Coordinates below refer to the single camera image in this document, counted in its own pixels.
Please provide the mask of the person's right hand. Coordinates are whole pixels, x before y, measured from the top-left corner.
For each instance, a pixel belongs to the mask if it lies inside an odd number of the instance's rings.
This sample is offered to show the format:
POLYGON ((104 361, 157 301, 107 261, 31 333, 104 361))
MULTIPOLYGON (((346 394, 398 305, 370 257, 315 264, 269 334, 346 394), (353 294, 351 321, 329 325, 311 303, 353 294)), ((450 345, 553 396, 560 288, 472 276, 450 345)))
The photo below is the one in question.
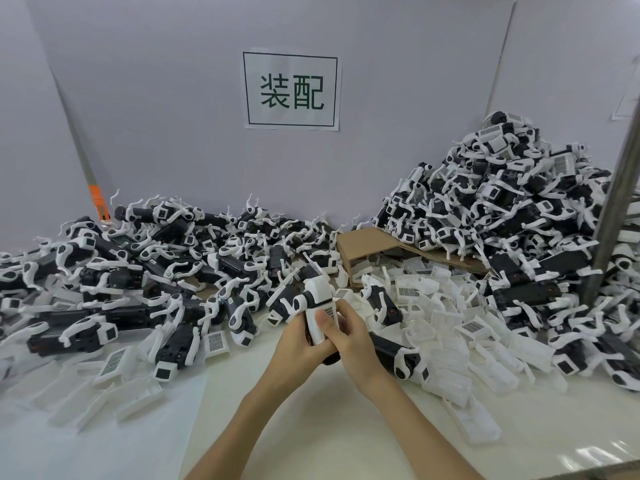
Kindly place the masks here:
POLYGON ((342 364, 360 393, 375 402, 376 396, 390 380, 388 373, 375 354, 363 318, 343 299, 337 301, 336 307, 342 331, 342 345, 336 348, 342 364))

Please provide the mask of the white paper sign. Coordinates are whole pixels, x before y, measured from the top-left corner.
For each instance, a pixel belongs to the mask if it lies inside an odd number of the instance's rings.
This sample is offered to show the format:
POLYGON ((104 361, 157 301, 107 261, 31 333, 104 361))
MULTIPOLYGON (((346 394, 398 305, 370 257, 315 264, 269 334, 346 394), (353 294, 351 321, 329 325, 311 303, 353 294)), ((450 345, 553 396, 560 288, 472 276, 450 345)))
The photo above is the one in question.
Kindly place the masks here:
POLYGON ((252 49, 241 72, 246 128, 339 130, 340 58, 252 49))

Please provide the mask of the tall heap of black-white devices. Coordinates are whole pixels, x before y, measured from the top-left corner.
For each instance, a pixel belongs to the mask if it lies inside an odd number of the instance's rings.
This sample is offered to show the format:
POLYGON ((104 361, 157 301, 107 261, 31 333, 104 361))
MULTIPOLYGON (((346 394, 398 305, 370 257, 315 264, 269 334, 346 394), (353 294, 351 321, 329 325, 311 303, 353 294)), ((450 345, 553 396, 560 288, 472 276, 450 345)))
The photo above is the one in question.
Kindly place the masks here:
POLYGON ((401 179, 372 224, 420 250, 482 261, 481 290, 512 334, 544 339, 567 376, 601 366, 640 393, 640 189, 597 266, 611 181, 584 144, 554 148, 531 120, 496 111, 441 164, 401 179))

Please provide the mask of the person's left hand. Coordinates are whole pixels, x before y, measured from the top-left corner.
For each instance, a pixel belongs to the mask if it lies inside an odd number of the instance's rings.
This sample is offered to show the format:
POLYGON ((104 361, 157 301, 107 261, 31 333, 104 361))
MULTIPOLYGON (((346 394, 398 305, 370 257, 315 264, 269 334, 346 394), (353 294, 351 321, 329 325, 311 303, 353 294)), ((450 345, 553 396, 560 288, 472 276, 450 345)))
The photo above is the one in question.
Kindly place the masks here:
POLYGON ((292 320, 285 327, 266 368, 264 377, 281 394, 290 395, 323 362, 338 352, 327 340, 313 346, 297 346, 292 337, 292 320))

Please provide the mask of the orange tag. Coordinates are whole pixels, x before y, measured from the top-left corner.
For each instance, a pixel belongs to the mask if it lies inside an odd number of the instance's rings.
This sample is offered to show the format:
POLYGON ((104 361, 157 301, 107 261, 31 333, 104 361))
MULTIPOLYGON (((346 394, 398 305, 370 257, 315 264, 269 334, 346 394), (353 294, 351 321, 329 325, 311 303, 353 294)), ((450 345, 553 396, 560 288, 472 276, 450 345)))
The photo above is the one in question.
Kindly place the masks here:
POLYGON ((97 210, 98 217, 101 221, 109 222, 111 216, 109 213, 108 205, 102 195, 100 186, 97 184, 89 184, 88 188, 92 197, 93 204, 97 210))

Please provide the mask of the pile of white plastic covers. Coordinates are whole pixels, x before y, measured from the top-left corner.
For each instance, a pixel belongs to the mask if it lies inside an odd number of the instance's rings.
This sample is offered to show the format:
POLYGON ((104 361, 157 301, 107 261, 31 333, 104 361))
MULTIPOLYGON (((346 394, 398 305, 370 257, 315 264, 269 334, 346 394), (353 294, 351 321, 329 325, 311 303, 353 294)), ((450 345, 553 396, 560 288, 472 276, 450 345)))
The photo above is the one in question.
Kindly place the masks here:
POLYGON ((364 305, 381 361, 401 380, 439 397, 466 441, 497 442, 496 420, 476 398, 475 382, 496 396, 515 392, 522 379, 558 394, 568 390, 560 356, 536 337, 546 323, 543 307, 561 305, 553 283, 531 282, 486 295, 487 281, 410 260, 411 268, 356 273, 361 297, 347 290, 350 276, 338 265, 338 298, 364 305))
POLYGON ((117 422, 164 400, 166 384, 227 355, 220 300, 163 293, 155 306, 123 306, 86 315, 68 327, 30 325, 27 344, 52 362, 19 386, 31 407, 49 411, 52 427, 81 431, 104 407, 117 422))

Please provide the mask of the black and white handheld device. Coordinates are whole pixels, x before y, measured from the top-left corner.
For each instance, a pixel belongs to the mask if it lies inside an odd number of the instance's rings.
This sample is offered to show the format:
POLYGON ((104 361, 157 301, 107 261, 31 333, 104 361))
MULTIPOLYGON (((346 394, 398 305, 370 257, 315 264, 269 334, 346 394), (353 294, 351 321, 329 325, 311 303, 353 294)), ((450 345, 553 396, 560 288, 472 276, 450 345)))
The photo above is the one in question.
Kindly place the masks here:
POLYGON ((294 286, 294 278, 300 272, 299 268, 287 273, 283 277, 282 272, 277 272, 279 285, 269 291, 266 302, 268 315, 267 323, 277 326, 282 322, 290 322, 297 316, 303 318, 303 336, 311 346, 316 346, 325 341, 326 335, 318 327, 316 311, 324 312, 340 328, 336 303, 334 301, 335 288, 330 283, 330 278, 322 269, 313 264, 318 275, 304 278, 302 290, 294 286))

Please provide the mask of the brown cardboard box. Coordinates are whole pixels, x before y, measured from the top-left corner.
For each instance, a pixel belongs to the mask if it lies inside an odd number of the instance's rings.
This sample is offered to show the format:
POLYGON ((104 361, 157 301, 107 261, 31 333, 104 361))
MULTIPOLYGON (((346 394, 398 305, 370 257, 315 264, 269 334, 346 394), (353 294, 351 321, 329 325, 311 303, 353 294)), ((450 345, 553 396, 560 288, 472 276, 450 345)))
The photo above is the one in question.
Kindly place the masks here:
POLYGON ((488 268, 482 261, 474 257, 465 257, 463 260, 455 253, 447 257, 443 249, 421 251, 416 247, 405 244, 379 228, 361 228, 347 233, 341 233, 337 237, 337 250, 342 258, 349 277, 350 286, 361 289, 362 285, 356 281, 356 266, 362 260, 368 259, 372 266, 380 266, 381 256, 392 260, 403 260, 420 256, 426 261, 436 262, 459 268, 474 274, 486 274, 488 268))

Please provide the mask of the person's right forearm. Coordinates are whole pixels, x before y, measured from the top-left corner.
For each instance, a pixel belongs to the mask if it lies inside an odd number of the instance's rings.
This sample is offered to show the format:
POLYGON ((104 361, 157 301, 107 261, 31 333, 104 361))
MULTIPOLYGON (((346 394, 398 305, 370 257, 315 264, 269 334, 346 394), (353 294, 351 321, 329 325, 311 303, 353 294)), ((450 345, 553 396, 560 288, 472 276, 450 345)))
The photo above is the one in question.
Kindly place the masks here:
POLYGON ((418 480, 484 480, 407 396, 383 373, 365 388, 396 437, 418 480))

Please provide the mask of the low pile of black-white devices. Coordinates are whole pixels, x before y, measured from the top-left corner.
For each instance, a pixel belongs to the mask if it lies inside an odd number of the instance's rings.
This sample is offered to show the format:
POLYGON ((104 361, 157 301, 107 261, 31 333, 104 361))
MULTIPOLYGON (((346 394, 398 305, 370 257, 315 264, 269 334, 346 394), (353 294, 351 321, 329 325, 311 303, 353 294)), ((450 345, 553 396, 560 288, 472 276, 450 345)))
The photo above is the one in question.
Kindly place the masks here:
POLYGON ((53 361, 27 344, 28 327, 48 319, 66 328, 114 308, 155 306, 163 293, 203 301, 216 294, 227 340, 249 347, 267 323, 278 271, 299 268, 293 283, 302 290, 304 278, 318 275, 315 264, 337 298, 341 230, 324 215, 293 219, 251 198, 238 216, 230 208, 215 214, 157 195, 114 207, 113 217, 80 217, 62 224, 58 242, 38 237, 35 250, 0 253, 0 381, 53 361))

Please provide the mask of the person's left forearm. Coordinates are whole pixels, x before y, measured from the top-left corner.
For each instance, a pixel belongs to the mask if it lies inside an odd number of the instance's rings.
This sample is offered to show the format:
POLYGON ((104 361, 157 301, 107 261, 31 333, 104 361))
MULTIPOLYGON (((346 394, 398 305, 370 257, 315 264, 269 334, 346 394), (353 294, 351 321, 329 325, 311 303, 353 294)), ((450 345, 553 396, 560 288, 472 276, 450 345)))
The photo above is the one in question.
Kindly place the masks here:
POLYGON ((184 480, 241 480, 260 435, 288 396, 287 391, 260 379, 184 480))

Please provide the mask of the grey metal pole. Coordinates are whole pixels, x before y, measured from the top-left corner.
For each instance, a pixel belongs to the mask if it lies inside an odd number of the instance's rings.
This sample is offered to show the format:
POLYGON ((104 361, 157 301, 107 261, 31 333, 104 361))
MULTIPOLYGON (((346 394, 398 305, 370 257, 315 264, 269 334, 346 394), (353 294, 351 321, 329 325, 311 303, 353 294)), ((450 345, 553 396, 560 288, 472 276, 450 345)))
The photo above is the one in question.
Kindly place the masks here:
POLYGON ((609 191, 600 213, 595 238, 598 246, 593 268, 606 272, 640 178, 640 101, 636 104, 609 191))

